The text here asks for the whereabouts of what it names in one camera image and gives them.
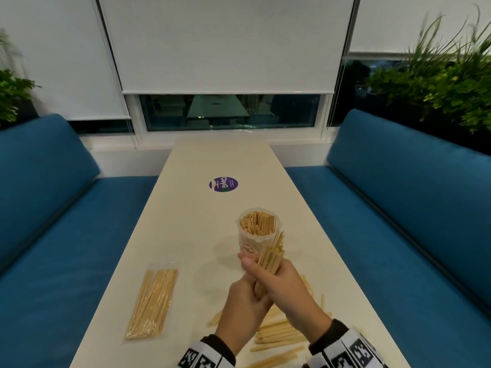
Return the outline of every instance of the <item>plastic packaging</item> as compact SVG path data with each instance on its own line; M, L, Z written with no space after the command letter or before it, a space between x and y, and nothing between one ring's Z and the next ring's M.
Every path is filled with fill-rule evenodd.
M249 234L244 231L240 225L240 221L243 217L254 211L263 211L267 214L275 216L274 232L269 235L259 236ZM237 219L237 228L239 229L239 248L242 252L246 253L261 253L262 249L270 245L276 235L276 232L281 230L283 224L279 220L279 217L274 212L264 208L251 208L243 211Z
M177 266L149 267L126 330L126 340L156 337L162 333L177 280Z

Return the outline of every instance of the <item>blue cushion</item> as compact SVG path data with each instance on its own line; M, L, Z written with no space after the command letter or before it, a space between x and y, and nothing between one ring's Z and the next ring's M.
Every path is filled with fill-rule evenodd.
M99 168L70 125L50 115L0 131L0 271Z
M353 110L328 162L491 307L491 157Z
M489 366L474 304L328 167L286 170L410 366Z
M0 367L70 366L156 180L97 180L0 277Z

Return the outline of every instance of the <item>black cuff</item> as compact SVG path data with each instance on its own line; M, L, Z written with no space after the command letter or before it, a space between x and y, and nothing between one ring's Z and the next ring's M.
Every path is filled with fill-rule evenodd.
M203 337L201 342L210 346L213 350L219 353L224 359L227 359L231 365L235 365L236 360L234 353L228 348L225 342L215 335Z
M347 326L338 319L333 319L331 327L316 342L308 347L310 353L312 355L320 353L326 347L339 340L348 330Z

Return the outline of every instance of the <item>green plant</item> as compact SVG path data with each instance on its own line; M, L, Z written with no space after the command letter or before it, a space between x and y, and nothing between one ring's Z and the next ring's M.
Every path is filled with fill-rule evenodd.
M402 100L421 109L421 121L433 115L459 121L470 132L491 131L491 33L489 22L479 31L480 10L470 36L436 41L443 16L422 28L414 49L398 67L379 68L365 84L383 94L390 105Z
M5 34L0 33L0 47L7 52L8 46ZM12 123L17 120L19 101L30 98L30 90L34 87L34 81L16 77L11 69L0 70L0 127L4 121Z

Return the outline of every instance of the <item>white window shade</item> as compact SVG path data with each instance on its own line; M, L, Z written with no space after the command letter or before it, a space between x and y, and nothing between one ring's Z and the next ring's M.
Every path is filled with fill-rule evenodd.
M94 0L0 0L0 27L17 51L14 68L42 86L40 115L128 118Z
M444 15L438 38L450 41L467 23L476 23L481 9L481 27L491 20L491 0L361 0L350 52L404 53L418 40L425 14L426 27Z
M101 0L126 94L331 93L353 0Z

